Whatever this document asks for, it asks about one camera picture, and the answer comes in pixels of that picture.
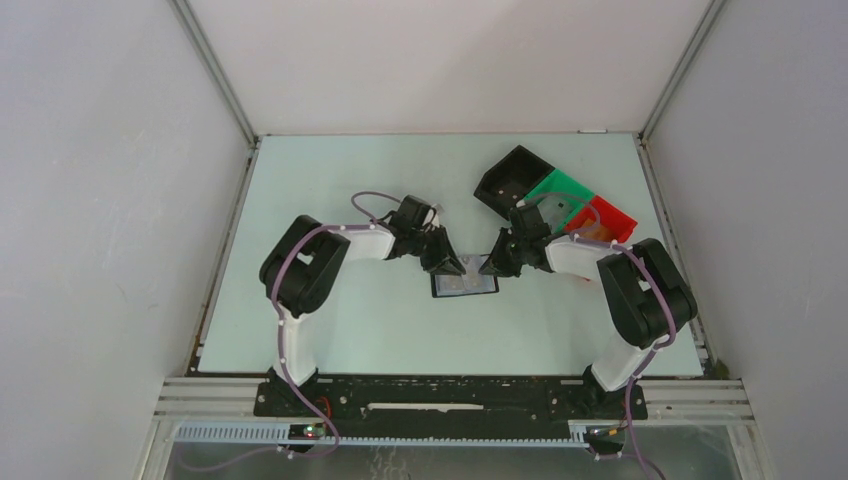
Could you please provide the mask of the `black card holder wallet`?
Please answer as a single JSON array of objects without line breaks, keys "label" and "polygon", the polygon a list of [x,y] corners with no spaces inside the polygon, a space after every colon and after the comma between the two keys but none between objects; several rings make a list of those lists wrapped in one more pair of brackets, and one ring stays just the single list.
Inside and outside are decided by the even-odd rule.
[{"label": "black card holder wallet", "polygon": [[497,278],[480,273],[487,259],[488,255],[462,255],[459,260],[465,268],[463,275],[432,275],[432,297],[454,298],[498,293]]}]

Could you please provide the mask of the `white card with grey stripe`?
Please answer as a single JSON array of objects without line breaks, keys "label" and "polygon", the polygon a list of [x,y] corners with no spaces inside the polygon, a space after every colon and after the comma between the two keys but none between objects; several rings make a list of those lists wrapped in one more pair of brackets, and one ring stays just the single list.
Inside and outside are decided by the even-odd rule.
[{"label": "white card with grey stripe", "polygon": [[438,297],[470,295],[477,289],[477,282],[465,276],[437,275],[434,280]]}]

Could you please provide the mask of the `black plastic bin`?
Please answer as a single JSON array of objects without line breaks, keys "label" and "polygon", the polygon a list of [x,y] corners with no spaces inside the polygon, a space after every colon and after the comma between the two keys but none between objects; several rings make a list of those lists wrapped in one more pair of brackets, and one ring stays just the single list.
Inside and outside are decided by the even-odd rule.
[{"label": "black plastic bin", "polygon": [[509,211],[547,178],[555,167],[518,145],[489,168],[473,196],[503,219]]}]

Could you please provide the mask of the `green plastic bin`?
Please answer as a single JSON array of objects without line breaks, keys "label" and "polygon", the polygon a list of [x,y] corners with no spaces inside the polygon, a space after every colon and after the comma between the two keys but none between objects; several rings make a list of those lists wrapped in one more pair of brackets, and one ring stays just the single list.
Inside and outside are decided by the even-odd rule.
[{"label": "green plastic bin", "polygon": [[595,193],[592,190],[568,176],[565,172],[554,169],[529,191],[523,201],[526,204],[533,203],[537,206],[546,197],[563,198],[574,207],[567,219],[568,221],[581,207],[586,206],[594,196]]}]

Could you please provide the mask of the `orange card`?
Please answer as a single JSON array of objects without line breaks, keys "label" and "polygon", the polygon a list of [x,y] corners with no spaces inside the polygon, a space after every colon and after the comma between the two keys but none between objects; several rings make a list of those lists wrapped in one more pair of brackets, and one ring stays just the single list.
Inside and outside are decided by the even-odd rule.
[{"label": "orange card", "polygon": [[604,225],[592,225],[592,229],[581,233],[581,236],[590,240],[610,243],[615,239],[615,233]]}]

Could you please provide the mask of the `red plastic bin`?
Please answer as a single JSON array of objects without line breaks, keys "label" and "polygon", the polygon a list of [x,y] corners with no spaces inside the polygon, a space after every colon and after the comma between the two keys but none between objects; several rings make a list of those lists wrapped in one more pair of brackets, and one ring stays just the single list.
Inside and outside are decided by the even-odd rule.
[{"label": "red plastic bin", "polygon": [[565,231],[592,229],[592,225],[604,225],[615,233],[615,241],[626,242],[634,233],[638,222],[608,202],[602,196],[595,195],[589,206],[581,207],[564,225]]}]

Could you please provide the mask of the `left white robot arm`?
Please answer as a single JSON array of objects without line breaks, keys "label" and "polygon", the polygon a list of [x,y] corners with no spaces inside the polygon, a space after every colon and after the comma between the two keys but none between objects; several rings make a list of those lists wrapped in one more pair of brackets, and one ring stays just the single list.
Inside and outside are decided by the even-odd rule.
[{"label": "left white robot arm", "polygon": [[292,416],[304,416],[316,403],[307,383],[318,371],[318,335],[309,318],[329,298],[342,267],[358,260],[419,259],[430,275],[466,273],[455,253],[438,208],[418,197],[402,199],[363,191],[351,197],[367,217],[363,224],[324,224],[298,216],[260,267],[259,279],[278,315],[275,374],[286,380],[277,402]]}]

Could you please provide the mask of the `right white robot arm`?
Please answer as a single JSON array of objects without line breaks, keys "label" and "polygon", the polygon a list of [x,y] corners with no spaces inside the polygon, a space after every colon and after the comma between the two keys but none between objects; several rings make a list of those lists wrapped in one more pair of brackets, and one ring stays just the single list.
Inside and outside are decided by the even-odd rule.
[{"label": "right white robot arm", "polygon": [[511,278],[529,266],[601,284],[615,332],[584,374],[581,402],[593,417],[610,416],[622,403],[620,390],[697,316],[690,286],[657,239],[632,245],[602,241],[590,237],[587,227],[556,233],[526,202],[510,210],[509,221],[481,274]]}]

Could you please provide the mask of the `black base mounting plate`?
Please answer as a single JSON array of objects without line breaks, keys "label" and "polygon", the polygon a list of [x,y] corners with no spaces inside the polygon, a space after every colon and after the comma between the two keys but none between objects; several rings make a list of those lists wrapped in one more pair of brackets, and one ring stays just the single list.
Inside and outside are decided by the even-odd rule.
[{"label": "black base mounting plate", "polygon": [[257,417],[311,417],[347,439],[564,440],[579,421],[648,417],[640,387],[602,392],[572,376],[422,376],[316,373],[297,389],[270,373]]}]

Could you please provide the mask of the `aluminium frame rail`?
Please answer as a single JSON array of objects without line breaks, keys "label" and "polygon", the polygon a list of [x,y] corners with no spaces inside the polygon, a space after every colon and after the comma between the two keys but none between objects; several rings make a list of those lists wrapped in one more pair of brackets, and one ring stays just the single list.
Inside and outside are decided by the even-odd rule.
[{"label": "aluminium frame rail", "polygon": [[154,410],[181,440],[276,445],[576,445],[638,425],[750,425],[737,380],[639,381],[581,401],[563,376],[322,375],[302,396],[274,378],[177,377]]}]

